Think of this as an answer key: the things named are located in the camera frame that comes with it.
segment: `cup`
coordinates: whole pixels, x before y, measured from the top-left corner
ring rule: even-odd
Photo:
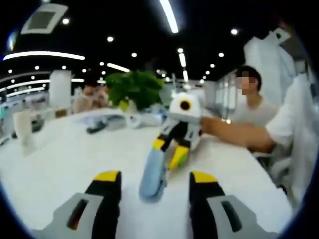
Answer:
[[[31,111],[25,110],[13,114],[13,125],[23,156],[35,151],[35,141],[32,135]]]

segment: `robot eye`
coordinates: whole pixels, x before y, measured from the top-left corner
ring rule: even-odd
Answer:
[[[184,111],[187,111],[190,109],[190,103],[188,101],[181,101],[180,108]]]

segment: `white pillar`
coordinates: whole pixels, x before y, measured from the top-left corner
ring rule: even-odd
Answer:
[[[273,105],[282,103],[279,41],[274,32],[265,39],[253,37],[245,46],[246,65],[254,67],[262,77],[261,94]]]
[[[55,70],[50,75],[49,103],[54,109],[71,107],[71,71]]]

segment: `white robot head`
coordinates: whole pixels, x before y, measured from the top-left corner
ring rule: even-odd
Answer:
[[[203,104],[198,96],[181,92],[174,96],[169,106],[169,112],[176,115],[200,118],[202,116],[202,108]]]

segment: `linear ceiling light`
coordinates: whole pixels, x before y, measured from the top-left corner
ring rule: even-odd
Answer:
[[[72,79],[72,82],[84,82],[84,79]],[[10,85],[7,87],[7,89],[17,88],[20,86],[27,86],[27,85],[34,85],[34,84],[45,84],[50,83],[50,80],[37,80],[37,81],[28,81],[28,82],[22,82],[14,85]]]
[[[12,97],[12,96],[17,96],[17,95],[21,95],[21,94],[25,94],[25,93],[29,93],[29,92],[33,92],[33,91],[43,91],[44,87],[37,87],[37,88],[33,88],[33,89],[27,89],[27,90],[23,90],[23,91],[17,91],[17,92],[13,92],[10,94],[7,94],[7,98]]]
[[[184,53],[179,53],[179,61],[182,67],[186,67],[186,59]]]
[[[106,81],[104,81],[104,80],[98,80],[98,83],[99,83],[99,84],[105,84]]]
[[[36,71],[36,72],[28,72],[28,73],[23,73],[23,74],[18,74],[18,75],[12,75],[12,76],[0,79],[0,83],[4,82],[6,80],[16,79],[16,78],[19,78],[22,76],[45,75],[45,74],[50,74],[50,73],[51,73],[50,71]]]
[[[187,82],[188,81],[187,71],[183,71],[183,76],[184,76],[184,80]]]
[[[25,52],[9,54],[3,58],[3,61],[11,59],[11,58],[22,57],[22,56],[59,56],[59,57],[66,57],[66,58],[71,58],[75,60],[85,60],[84,56],[79,56],[79,55],[74,55],[69,53],[54,52],[54,51],[25,51]]]
[[[178,33],[178,27],[176,23],[176,19],[174,17],[173,10],[171,9],[170,3],[168,0],[159,0],[161,3],[161,6],[163,7],[163,10],[165,12],[165,15],[167,17],[170,29],[172,33]]]
[[[122,67],[122,66],[118,66],[118,65],[115,65],[113,63],[108,63],[107,64],[108,67],[111,67],[111,68],[114,68],[114,69],[117,69],[119,71],[124,71],[124,72],[130,72],[129,69],[125,68],[125,67]]]

